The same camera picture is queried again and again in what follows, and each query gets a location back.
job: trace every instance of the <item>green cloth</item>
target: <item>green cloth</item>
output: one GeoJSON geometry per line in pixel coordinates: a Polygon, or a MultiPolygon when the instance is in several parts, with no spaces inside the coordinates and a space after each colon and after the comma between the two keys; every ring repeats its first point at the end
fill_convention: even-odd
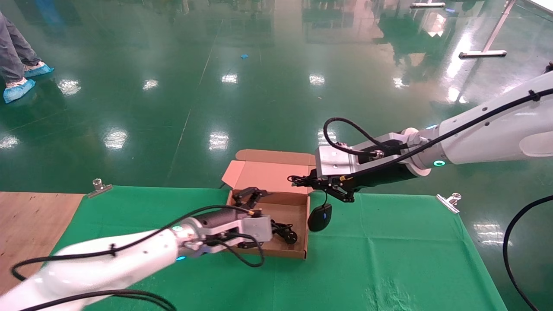
{"type": "MultiPolygon", "coordinates": [[[[159,228],[196,208],[222,204],[228,190],[116,186],[84,198],[56,245],[159,228]]],[[[312,206],[323,193],[313,193],[312,206]]],[[[357,194],[329,198],[332,221],[311,233],[307,260],[268,257],[250,268],[230,253],[187,258],[132,288],[160,294],[178,310],[506,310],[459,215],[433,196],[357,194]]],[[[256,262],[259,258],[246,256],[256,262]]],[[[93,310],[157,310],[111,297],[93,310]]]]}

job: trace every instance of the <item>black computer mouse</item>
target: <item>black computer mouse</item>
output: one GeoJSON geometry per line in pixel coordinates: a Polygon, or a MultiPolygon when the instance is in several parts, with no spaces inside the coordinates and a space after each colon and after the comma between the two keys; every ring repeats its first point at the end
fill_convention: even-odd
{"type": "Polygon", "coordinates": [[[310,231],[321,231],[330,223],[332,216],[332,205],[325,203],[324,205],[317,206],[307,220],[307,226],[310,231]]]}

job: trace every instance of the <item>blue shoe cover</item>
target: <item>blue shoe cover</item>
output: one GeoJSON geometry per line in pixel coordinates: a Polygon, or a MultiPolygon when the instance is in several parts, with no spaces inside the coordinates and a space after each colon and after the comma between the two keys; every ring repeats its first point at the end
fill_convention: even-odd
{"type": "Polygon", "coordinates": [[[38,68],[33,69],[33,70],[26,70],[25,71],[25,77],[26,78],[36,77],[36,76],[39,76],[39,75],[47,74],[47,73],[52,72],[52,71],[54,71],[54,68],[50,68],[50,67],[48,67],[47,64],[44,64],[44,66],[42,66],[42,67],[38,67],[38,68]]]}
{"type": "Polygon", "coordinates": [[[27,80],[23,85],[16,87],[10,87],[4,90],[4,100],[6,103],[10,103],[14,100],[20,99],[23,95],[33,88],[35,82],[33,80],[27,80]]]}

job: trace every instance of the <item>cardboard lid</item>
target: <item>cardboard lid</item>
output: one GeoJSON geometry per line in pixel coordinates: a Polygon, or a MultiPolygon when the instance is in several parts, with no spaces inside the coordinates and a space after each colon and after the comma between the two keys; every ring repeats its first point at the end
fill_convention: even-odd
{"type": "Polygon", "coordinates": [[[243,149],[236,153],[236,159],[267,163],[316,166],[315,156],[309,153],[243,149]]]}
{"type": "Polygon", "coordinates": [[[233,189],[257,187],[268,192],[286,192],[308,194],[313,191],[307,187],[294,187],[288,176],[307,176],[313,169],[311,157],[307,153],[280,152],[245,149],[236,154],[239,160],[228,165],[223,182],[233,189]]]}

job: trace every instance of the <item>open cardboard box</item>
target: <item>open cardboard box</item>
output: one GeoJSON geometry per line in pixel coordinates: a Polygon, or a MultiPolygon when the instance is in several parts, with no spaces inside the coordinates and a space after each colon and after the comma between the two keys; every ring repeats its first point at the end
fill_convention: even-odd
{"type": "MultiPolygon", "coordinates": [[[[270,242],[263,244],[267,256],[305,259],[307,257],[307,218],[310,211],[308,194],[313,191],[307,187],[294,187],[287,180],[290,175],[307,176],[315,168],[315,156],[307,153],[281,152],[244,149],[236,153],[223,175],[223,182],[232,190],[228,194],[227,204],[233,205],[232,195],[248,187],[257,187],[271,193],[262,198],[256,208],[263,214],[282,224],[292,224],[298,241],[287,244],[274,235],[270,242]]],[[[257,253],[254,248],[236,248],[241,253],[257,253]]]]}

